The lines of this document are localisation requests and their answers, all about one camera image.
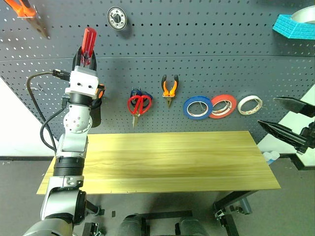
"gray floor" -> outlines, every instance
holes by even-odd
[[[22,235],[39,220],[43,196],[36,195],[46,161],[0,162],[0,235]],[[315,172],[298,171],[286,159],[271,165],[282,189],[263,190],[248,197],[253,214],[234,213],[241,236],[314,236],[315,235]],[[131,213],[192,210],[212,236],[227,235],[213,218],[211,205],[225,193],[194,192],[164,194],[89,195],[102,205],[102,217],[89,215],[86,222],[99,222],[106,236],[113,236],[125,216]],[[173,234],[178,219],[151,220],[151,235]],[[76,226],[80,235],[83,225]]]

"red tape roll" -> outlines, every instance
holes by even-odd
[[[235,110],[237,101],[232,95],[222,94],[222,95],[214,97],[211,100],[213,106],[217,105],[219,102],[224,102],[224,101],[226,102],[226,106],[219,110],[213,109],[211,114],[209,115],[210,118],[220,119],[220,118],[228,116]]]

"black cable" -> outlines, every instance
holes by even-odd
[[[33,95],[33,92],[32,92],[32,90],[31,90],[31,80],[32,80],[33,78],[35,78],[36,76],[52,75],[52,74],[53,74],[52,71],[39,72],[39,73],[37,73],[37,74],[34,74],[34,75],[29,76],[28,79],[26,80],[26,87],[27,87],[27,89],[28,89],[28,91],[29,91],[29,94],[30,94],[30,96],[31,96],[31,99],[32,99],[32,101],[33,101],[33,103],[34,103],[34,105],[35,105],[35,107],[36,107],[36,109],[37,109],[37,111],[38,111],[40,117],[42,118],[43,122],[45,122],[46,119],[45,119],[43,113],[41,112],[41,110],[40,110],[40,108],[39,108],[39,106],[38,106],[38,104],[37,104],[37,102],[36,102],[36,99],[35,99],[35,97],[34,97],[34,95]],[[48,125],[46,125],[46,128],[47,128],[47,130],[48,130],[48,133],[49,133],[51,142],[53,143],[53,146],[49,145],[46,141],[43,141],[43,143],[44,143],[47,147],[49,147],[50,149],[52,149],[52,150],[54,150],[54,151],[56,152],[56,151],[57,151],[57,148],[56,148],[56,144],[55,144],[55,140],[54,140],[53,134],[52,134],[52,132],[51,132],[51,130],[50,130],[50,128],[49,128]]]
[[[59,115],[61,112],[63,112],[65,110],[66,106],[62,106],[62,108],[57,111],[56,113],[54,113],[52,116],[50,116],[41,126],[40,128],[40,139],[41,141],[48,146],[49,144],[46,142],[45,138],[44,138],[44,128],[48,126],[48,122],[51,121],[54,117],[56,117],[57,115]]]

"black connector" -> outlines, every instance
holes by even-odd
[[[70,81],[70,73],[63,70],[53,70],[53,76],[62,80]]]

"wooden tabletop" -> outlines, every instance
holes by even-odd
[[[45,194],[54,160],[38,189]],[[248,131],[91,134],[88,194],[280,188]]]

